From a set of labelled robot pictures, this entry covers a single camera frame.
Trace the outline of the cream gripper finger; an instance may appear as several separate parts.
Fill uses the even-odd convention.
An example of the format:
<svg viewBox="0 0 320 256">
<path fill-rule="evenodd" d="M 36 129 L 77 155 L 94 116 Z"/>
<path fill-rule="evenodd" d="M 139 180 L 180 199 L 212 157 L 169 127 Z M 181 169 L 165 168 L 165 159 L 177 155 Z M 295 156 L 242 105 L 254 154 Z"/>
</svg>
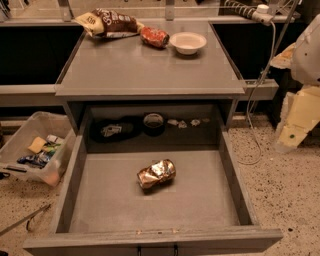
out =
<svg viewBox="0 0 320 256">
<path fill-rule="evenodd" d="M 296 149 L 320 122 L 320 87 L 305 85 L 297 93 L 288 92 L 280 117 L 275 150 L 287 153 Z"/>
</svg>

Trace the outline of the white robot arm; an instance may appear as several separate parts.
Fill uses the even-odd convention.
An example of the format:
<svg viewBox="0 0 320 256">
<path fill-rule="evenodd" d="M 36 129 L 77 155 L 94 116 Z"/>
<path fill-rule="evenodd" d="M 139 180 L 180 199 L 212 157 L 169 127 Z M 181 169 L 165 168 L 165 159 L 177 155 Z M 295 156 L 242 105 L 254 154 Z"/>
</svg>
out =
<svg viewBox="0 0 320 256">
<path fill-rule="evenodd" d="M 320 15 L 317 15 L 298 37 L 286 67 L 292 78 L 302 84 L 295 94 L 288 92 L 283 100 L 281 121 L 276 129 L 274 148 L 287 153 L 296 149 L 320 122 Z"/>
</svg>

